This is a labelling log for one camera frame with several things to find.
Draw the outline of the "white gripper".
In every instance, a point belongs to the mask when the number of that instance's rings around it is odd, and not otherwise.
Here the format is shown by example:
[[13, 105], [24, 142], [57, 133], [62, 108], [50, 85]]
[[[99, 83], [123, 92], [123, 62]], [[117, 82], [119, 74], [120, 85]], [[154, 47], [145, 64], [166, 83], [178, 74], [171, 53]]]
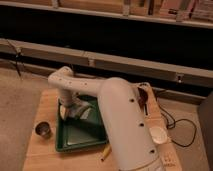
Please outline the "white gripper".
[[74, 117], [80, 112], [81, 100], [76, 98], [74, 100], [60, 99], [61, 106], [60, 116], [61, 117]]

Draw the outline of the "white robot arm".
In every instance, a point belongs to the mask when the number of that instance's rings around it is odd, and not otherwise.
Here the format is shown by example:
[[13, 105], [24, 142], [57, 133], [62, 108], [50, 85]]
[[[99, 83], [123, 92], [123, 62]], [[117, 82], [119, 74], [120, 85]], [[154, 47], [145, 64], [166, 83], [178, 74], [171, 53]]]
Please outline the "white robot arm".
[[166, 171], [138, 103], [135, 87], [125, 79], [67, 76], [62, 67], [48, 77], [58, 89], [97, 98], [117, 167], [120, 171]]

